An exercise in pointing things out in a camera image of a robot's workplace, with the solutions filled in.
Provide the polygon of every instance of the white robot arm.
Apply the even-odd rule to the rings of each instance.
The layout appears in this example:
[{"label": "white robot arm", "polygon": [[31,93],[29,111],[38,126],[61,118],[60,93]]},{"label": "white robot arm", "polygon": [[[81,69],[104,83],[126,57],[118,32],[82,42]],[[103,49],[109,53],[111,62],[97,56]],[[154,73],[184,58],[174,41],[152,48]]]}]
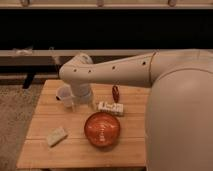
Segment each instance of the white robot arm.
[{"label": "white robot arm", "polygon": [[89,83],[152,87],[145,131],[149,171],[213,170],[213,54],[203,50],[153,52],[93,64],[79,54],[60,69],[76,98]]}]

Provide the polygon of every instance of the wooden table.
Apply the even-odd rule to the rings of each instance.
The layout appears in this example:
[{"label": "wooden table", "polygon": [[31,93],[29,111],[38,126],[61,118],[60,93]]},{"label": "wooden table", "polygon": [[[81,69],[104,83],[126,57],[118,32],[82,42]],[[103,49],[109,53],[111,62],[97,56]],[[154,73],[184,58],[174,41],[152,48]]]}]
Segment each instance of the wooden table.
[{"label": "wooden table", "polygon": [[[144,111],[149,89],[118,86],[120,103],[125,116],[119,117],[121,134],[113,149],[99,150],[84,135],[84,123],[95,111],[87,105],[78,106],[75,112],[65,108],[55,98],[62,85],[60,80],[44,84],[35,114],[33,115],[17,168],[90,168],[90,167],[143,167],[145,166]],[[92,84],[94,100],[113,102],[112,85]],[[67,139],[49,148],[45,137],[63,126]]]}]

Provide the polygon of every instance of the floor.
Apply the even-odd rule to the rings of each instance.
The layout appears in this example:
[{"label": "floor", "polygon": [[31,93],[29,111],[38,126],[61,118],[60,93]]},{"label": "floor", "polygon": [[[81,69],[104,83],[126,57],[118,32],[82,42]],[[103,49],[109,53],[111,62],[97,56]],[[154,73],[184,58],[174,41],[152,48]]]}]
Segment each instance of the floor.
[{"label": "floor", "polygon": [[[43,83],[45,79],[57,78],[57,75],[37,75],[29,89],[22,89],[25,77],[26,75],[0,75],[0,171],[18,171],[16,169],[16,162]],[[140,171],[141,168],[69,170]]]}]

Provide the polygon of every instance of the orange bowl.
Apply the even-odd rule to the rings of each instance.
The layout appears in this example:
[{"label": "orange bowl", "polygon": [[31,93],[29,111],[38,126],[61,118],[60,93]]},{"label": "orange bowl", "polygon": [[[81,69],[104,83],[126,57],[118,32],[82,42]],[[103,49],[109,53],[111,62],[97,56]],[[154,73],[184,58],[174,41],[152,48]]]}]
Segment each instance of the orange bowl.
[{"label": "orange bowl", "polygon": [[106,112],[98,112],[87,119],[84,133],[94,146],[107,147],[117,141],[120,123],[115,116]]}]

